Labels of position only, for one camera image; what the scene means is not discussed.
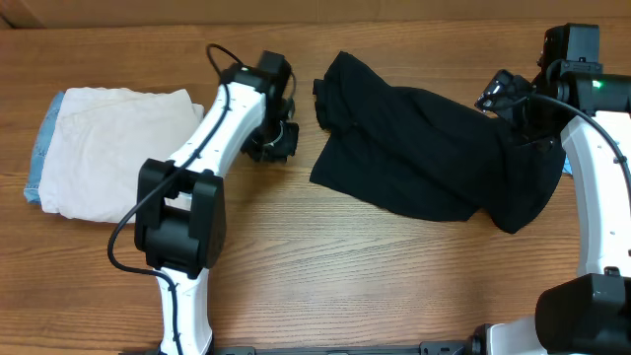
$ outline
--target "black fabric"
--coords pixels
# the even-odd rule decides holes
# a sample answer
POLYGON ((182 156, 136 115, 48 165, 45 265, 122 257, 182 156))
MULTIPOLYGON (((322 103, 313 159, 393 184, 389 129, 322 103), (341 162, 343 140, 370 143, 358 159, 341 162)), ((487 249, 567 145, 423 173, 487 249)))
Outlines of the black fabric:
POLYGON ((340 52, 314 81, 315 110, 331 135, 311 182, 391 212, 464 221, 484 208, 514 233, 552 195, 565 152, 511 143, 508 124, 421 89, 389 86, 340 52))

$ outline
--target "folded clothing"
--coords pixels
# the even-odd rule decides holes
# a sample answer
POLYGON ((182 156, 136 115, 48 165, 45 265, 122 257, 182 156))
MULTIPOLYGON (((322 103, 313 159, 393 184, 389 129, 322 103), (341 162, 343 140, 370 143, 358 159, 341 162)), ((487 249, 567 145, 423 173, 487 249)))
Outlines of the folded clothing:
POLYGON ((52 103, 50 103, 43 122, 39 126, 39 132, 37 133, 33 152, 31 153, 29 180, 24 187, 24 197, 27 198, 29 203, 40 203, 38 189, 39 182, 41 181, 41 170, 43 169, 43 162, 46 159, 46 153, 48 153, 48 146, 52 139, 52 132, 55 130, 55 122, 57 121, 57 115, 59 114, 62 101, 63 93, 57 93, 54 99, 52 99, 52 103))
POLYGON ((481 207, 514 233, 539 214, 561 176, 560 146, 516 146, 504 120, 393 88, 345 52, 315 80, 314 94, 317 120, 331 135, 311 182, 397 214, 462 221, 481 207))
POLYGON ((118 222, 135 204, 142 164, 148 158, 166 160, 195 131, 202 114, 186 90, 157 95, 68 90, 41 171, 42 210, 118 222))

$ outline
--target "wooden table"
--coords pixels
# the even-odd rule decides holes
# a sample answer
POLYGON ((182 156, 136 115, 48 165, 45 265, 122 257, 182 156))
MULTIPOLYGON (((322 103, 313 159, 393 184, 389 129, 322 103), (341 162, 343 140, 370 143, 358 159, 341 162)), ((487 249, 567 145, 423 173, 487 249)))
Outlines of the wooden table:
MULTIPOLYGON (((111 354, 159 343, 156 281, 109 264, 113 225, 44 214, 22 191, 56 92, 186 88, 209 107, 217 78, 207 42, 246 63, 263 49, 285 54, 298 76, 301 125, 286 166, 240 157, 228 175, 229 236, 210 283, 219 346, 417 344, 531 314, 542 291, 575 276, 572 179, 562 177, 541 215, 515 235, 500 232, 485 212, 466 223, 395 216, 309 183, 327 139, 316 123, 312 81, 345 50, 391 84, 471 105, 498 69, 533 77, 544 31, 566 21, 1 32, 0 353, 111 354)), ((606 72, 631 74, 631 22, 593 23, 601 25, 606 72)), ((143 265, 130 229, 116 253, 143 265)))

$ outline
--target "wood grain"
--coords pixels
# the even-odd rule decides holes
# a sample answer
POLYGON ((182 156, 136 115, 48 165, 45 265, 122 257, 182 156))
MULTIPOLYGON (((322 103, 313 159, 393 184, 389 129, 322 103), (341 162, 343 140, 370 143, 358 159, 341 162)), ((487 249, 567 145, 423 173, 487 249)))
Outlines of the wood grain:
MULTIPOLYGON (((628 21, 601 26, 601 62, 631 73, 628 21)), ((109 265, 113 225, 66 220, 26 203, 23 187, 43 115, 72 87, 190 91, 208 105, 219 42, 244 62, 283 53, 298 76, 301 137, 286 166, 238 158, 226 180, 229 236, 212 270, 218 345, 259 348, 415 344, 460 338, 484 322, 531 314, 538 295, 575 275, 579 230, 563 177, 541 215, 515 235, 484 212, 466 223, 392 215, 309 183, 326 134, 312 80, 346 50, 393 85, 472 104, 500 68, 532 77, 543 32, 562 20, 335 26, 214 26, 0 34, 0 354, 108 354, 162 337, 150 277, 109 265)), ((132 234, 123 262, 143 265, 132 234)))

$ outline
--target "blue object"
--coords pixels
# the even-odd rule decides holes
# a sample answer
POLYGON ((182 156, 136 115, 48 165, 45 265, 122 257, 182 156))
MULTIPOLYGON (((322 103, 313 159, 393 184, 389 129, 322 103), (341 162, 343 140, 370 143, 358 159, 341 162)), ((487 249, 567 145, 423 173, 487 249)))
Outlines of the blue object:
POLYGON ((565 157, 565 163, 563 163, 563 174, 572 174, 572 167, 570 166, 570 160, 565 157))
POLYGON ((27 181, 27 185, 24 188, 24 197, 27 198, 29 203, 41 203, 38 189, 39 182, 41 181, 41 171, 43 170, 43 161, 46 159, 50 140, 52 140, 52 133, 55 131, 55 123, 57 122, 57 115, 59 114, 63 97, 63 93, 58 93, 54 99, 52 99, 46 117, 39 127, 39 133, 37 134, 33 153, 31 154, 29 181, 27 181))

